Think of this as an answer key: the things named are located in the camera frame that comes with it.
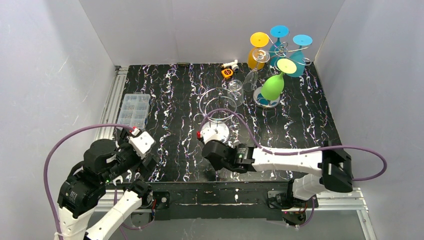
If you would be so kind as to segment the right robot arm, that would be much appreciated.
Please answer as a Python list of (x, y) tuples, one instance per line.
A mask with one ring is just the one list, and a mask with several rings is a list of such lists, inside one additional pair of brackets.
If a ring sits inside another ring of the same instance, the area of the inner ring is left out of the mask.
[(324, 191), (349, 193), (353, 190), (352, 159), (339, 146), (286, 149), (238, 144), (230, 147), (219, 140), (210, 140), (205, 143), (201, 154), (216, 171), (304, 173), (287, 187), (284, 197), (290, 204), (307, 201)]

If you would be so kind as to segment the green plastic wine glass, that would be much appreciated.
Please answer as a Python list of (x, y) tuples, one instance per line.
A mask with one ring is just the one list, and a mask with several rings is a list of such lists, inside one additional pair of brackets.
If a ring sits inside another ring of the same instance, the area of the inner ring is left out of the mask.
[(269, 77), (261, 88), (261, 95), (264, 99), (273, 101), (280, 97), (284, 86), (284, 74), (292, 74), (297, 70), (295, 63), (288, 58), (281, 58), (276, 62), (279, 74)]

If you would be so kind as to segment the tall clear champagne flute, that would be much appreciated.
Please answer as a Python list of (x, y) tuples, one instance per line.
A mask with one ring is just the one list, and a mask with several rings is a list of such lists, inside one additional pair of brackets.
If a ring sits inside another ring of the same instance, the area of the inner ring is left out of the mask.
[(243, 81), (243, 90), (246, 92), (252, 92), (256, 88), (258, 81), (259, 70), (251, 69), (250, 72), (245, 76)]

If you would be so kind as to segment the clear stemless glass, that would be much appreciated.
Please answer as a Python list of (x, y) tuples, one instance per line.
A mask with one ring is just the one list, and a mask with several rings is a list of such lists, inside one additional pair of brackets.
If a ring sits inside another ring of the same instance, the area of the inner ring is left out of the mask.
[(227, 86), (227, 96), (231, 106), (240, 107), (244, 102), (243, 83), (238, 79), (231, 80)]

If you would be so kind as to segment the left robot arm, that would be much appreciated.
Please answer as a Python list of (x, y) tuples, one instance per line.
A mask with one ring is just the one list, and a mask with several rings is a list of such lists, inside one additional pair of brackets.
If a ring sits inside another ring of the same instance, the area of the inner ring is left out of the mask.
[[(58, 195), (58, 223), (56, 240), (107, 240), (131, 213), (144, 204), (152, 187), (144, 181), (156, 165), (157, 159), (148, 154), (139, 156), (127, 142), (117, 147), (111, 139), (94, 141), (74, 166), (82, 169), (70, 174)], [(107, 185), (127, 170), (135, 168), (140, 174), (124, 188), (122, 197), (92, 227), (89, 220)]]

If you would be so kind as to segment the orange plastic wine glass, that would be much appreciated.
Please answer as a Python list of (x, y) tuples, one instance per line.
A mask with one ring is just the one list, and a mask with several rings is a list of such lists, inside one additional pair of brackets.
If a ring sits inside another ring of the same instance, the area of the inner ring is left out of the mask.
[(269, 52), (264, 49), (269, 43), (269, 36), (264, 32), (255, 32), (250, 37), (250, 43), (253, 48), (248, 54), (248, 67), (251, 70), (260, 70), (264, 67), (265, 63), (270, 60)]

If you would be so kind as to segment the chrome glass rack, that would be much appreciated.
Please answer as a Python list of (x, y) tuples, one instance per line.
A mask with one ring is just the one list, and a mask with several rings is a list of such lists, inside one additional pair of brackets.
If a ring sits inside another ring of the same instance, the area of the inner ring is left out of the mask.
[(292, 42), (298, 45), (298, 48), (289, 50), (289, 43), (282, 41), (289, 35), (288, 27), (276, 25), (270, 29), (269, 34), (256, 32), (250, 37), (250, 43), (253, 46), (250, 54), (253, 64), (249, 65), (250, 72), (253, 74), (251, 86), (256, 86), (260, 64), (268, 64), (269, 67), (278, 70), (278, 73), (268, 77), (262, 86), (253, 91), (253, 101), (264, 109), (274, 108), (281, 101), (285, 86), (284, 76), (299, 77), (303, 74), (305, 67), (312, 63), (303, 53), (303, 50), (312, 45), (312, 37), (306, 34), (295, 35)]
[(229, 104), (228, 90), (225, 87), (214, 87), (207, 90), (200, 97), (198, 106), (204, 120), (200, 123), (200, 130), (205, 128), (219, 128), (227, 136), (226, 143), (230, 138), (229, 122), (233, 115), (226, 112), (236, 112), (238, 107)]

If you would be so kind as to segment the blue plastic wine glass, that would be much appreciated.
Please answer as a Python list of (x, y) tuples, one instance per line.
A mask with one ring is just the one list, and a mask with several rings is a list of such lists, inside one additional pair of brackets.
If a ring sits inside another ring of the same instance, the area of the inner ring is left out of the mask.
[(303, 75), (305, 67), (311, 62), (310, 60), (305, 60), (305, 55), (302, 52), (302, 49), (310, 46), (313, 39), (309, 35), (298, 34), (295, 35), (292, 40), (294, 44), (299, 46), (299, 48), (296, 51), (293, 51), (289, 56), (296, 65), (296, 71), (294, 73), (288, 73), (287, 75), (292, 78), (297, 78)]
[(269, 66), (275, 67), (276, 62), (281, 58), (277, 55), (277, 52), (279, 51), (278, 47), (282, 44), (281, 38), (286, 37), (289, 34), (289, 28), (285, 25), (276, 25), (270, 29), (270, 34), (272, 37), (276, 38), (276, 41), (271, 45), (269, 49), (270, 54), (270, 60), (269, 60)]

